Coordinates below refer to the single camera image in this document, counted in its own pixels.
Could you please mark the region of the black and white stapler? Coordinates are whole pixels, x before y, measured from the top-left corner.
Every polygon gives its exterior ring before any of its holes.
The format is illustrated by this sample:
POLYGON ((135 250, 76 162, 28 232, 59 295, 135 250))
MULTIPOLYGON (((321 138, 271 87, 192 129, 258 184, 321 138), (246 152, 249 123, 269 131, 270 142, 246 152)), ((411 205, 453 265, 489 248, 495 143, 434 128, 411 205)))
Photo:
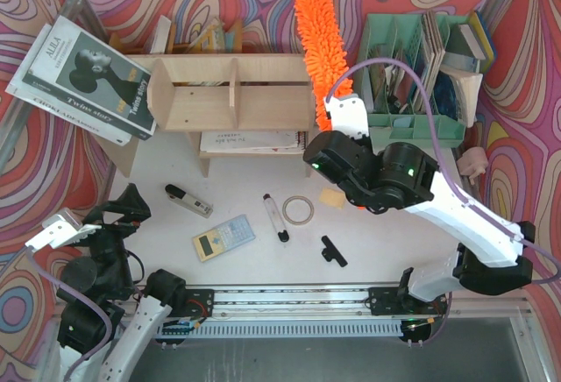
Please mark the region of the black and white stapler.
POLYGON ((208 203, 201 201, 173 184, 167 184, 165 192, 170 201, 203 218, 209 218, 213 212, 213 208, 208 203))

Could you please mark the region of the white marker black cap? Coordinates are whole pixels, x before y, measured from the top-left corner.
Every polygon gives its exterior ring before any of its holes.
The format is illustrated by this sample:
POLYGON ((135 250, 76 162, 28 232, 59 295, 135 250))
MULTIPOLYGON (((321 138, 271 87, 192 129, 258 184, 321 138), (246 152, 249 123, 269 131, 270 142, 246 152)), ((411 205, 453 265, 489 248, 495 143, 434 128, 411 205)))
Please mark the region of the white marker black cap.
POLYGON ((263 202, 277 237, 282 243, 286 243, 289 240, 288 230, 274 199, 270 194, 264 194, 263 202))

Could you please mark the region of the orange microfiber duster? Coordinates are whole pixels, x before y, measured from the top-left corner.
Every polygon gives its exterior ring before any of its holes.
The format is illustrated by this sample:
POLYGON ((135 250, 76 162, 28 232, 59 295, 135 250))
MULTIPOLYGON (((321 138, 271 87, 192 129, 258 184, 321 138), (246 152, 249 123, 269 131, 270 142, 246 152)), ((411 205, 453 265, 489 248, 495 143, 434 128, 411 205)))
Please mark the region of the orange microfiber duster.
POLYGON ((304 63, 316 99, 316 123, 320 131, 331 129, 324 98, 349 67, 333 0, 294 0, 297 31, 304 63))

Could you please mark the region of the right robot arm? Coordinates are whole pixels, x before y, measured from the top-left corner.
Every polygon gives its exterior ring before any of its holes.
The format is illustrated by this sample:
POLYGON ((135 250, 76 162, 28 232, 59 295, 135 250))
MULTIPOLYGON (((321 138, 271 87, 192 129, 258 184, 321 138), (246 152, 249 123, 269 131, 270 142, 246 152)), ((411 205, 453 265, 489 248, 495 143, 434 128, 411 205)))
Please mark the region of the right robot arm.
POLYGON ((323 131, 303 160, 337 185, 350 204, 375 215, 404 210, 458 240, 448 257, 403 272, 400 300, 429 303, 459 289, 500 295, 531 282, 533 264, 523 255, 522 240, 533 225, 508 223, 465 191, 451 189, 437 161, 421 148, 396 142, 373 152, 341 131, 323 131))

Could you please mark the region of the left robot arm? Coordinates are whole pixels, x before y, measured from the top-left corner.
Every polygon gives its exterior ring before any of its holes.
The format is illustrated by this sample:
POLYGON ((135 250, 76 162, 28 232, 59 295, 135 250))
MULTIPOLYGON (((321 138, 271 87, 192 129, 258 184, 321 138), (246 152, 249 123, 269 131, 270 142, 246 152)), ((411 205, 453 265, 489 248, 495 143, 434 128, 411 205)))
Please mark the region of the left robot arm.
POLYGON ((184 308, 184 279, 159 269, 139 291, 131 276, 124 240, 150 216, 130 184, 82 220, 63 209, 44 222, 51 247, 76 245, 89 251, 68 262, 53 282, 66 303, 57 336, 62 380, 129 380, 157 328, 184 308))

